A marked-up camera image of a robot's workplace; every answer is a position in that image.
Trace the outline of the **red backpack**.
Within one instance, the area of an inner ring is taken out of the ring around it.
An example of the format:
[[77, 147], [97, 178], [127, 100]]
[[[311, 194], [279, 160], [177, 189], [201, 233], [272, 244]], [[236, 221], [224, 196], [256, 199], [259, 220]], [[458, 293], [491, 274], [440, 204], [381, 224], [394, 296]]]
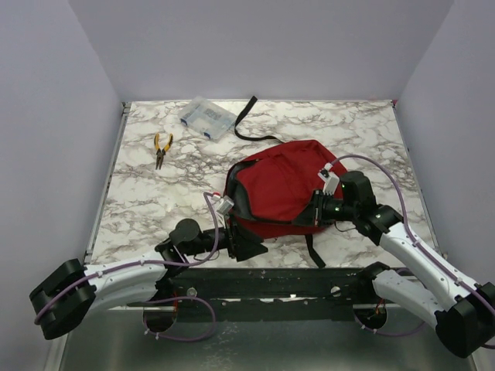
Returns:
[[[312, 194], [323, 188], [318, 171], [329, 162], [339, 176], [347, 169], [317, 140], [280, 142], [233, 165], [226, 177], [225, 196], [234, 201], [228, 219], [235, 218], [244, 228], [264, 241], [291, 235], [306, 239], [309, 256], [319, 268], [326, 265], [313, 247], [313, 236], [324, 227], [292, 225], [309, 203]], [[339, 184], [335, 194], [342, 199]]]

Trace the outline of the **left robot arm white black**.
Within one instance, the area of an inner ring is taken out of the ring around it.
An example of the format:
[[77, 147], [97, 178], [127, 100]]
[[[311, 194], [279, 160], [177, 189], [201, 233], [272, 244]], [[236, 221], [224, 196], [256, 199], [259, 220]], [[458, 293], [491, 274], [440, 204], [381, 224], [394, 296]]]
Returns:
[[193, 219], [176, 224], [168, 238], [138, 257], [109, 264], [84, 265], [78, 259], [62, 263], [29, 294], [35, 324], [46, 340], [74, 330], [93, 311], [149, 301], [164, 305], [171, 286], [164, 281], [197, 265], [188, 256], [228, 250], [243, 261], [267, 253], [263, 239], [242, 226], [201, 230]]

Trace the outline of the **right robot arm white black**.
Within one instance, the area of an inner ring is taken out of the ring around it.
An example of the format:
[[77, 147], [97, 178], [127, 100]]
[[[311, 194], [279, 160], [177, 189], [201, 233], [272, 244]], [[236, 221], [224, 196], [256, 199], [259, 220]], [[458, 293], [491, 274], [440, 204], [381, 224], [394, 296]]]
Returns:
[[370, 180], [360, 171], [336, 175], [318, 172], [323, 187], [295, 219], [298, 225], [323, 227], [351, 222], [375, 245], [399, 259], [419, 279], [413, 284], [396, 271], [375, 264], [372, 275], [356, 283], [366, 303], [387, 299], [435, 330], [455, 356], [466, 358], [494, 337], [494, 285], [479, 284], [453, 267], [412, 231], [404, 213], [377, 203]]

